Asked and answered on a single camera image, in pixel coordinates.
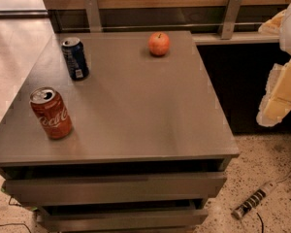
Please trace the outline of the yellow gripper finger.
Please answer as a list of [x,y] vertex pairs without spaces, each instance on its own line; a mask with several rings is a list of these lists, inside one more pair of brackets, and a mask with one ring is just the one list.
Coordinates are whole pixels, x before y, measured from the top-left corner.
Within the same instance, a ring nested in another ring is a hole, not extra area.
[[283,17],[285,16],[286,11],[283,10],[277,13],[274,17],[263,22],[262,25],[259,27],[258,32],[261,34],[279,34],[279,28],[282,22]]
[[265,90],[256,120],[261,126],[273,127],[291,111],[291,59],[284,65],[274,65]]

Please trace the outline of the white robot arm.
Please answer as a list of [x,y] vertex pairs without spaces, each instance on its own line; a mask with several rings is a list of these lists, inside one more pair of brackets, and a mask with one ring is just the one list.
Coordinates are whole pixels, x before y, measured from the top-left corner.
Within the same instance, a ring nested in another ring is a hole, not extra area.
[[[286,10],[264,22],[258,32],[277,35],[280,49],[291,56],[291,3]],[[284,65],[273,66],[265,90],[256,120],[261,126],[273,127],[291,111],[291,58]]]

